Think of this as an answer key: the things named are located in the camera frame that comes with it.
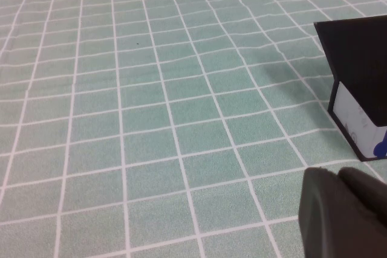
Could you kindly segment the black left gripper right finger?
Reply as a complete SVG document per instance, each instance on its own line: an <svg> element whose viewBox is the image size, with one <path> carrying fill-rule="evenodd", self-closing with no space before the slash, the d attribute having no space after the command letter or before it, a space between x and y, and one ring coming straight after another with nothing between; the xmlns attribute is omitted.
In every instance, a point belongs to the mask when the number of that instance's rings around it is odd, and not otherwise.
<svg viewBox="0 0 387 258"><path fill-rule="evenodd" d="M343 167L338 176L358 200L386 225L386 184L353 167Z"/></svg>

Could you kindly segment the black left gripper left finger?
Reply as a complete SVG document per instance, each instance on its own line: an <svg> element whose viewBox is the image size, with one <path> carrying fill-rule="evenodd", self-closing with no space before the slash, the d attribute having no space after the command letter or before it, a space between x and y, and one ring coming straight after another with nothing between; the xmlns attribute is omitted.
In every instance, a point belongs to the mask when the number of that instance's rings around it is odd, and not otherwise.
<svg viewBox="0 0 387 258"><path fill-rule="evenodd" d="M386 225L338 173L305 170L298 220L305 257L386 257Z"/></svg>

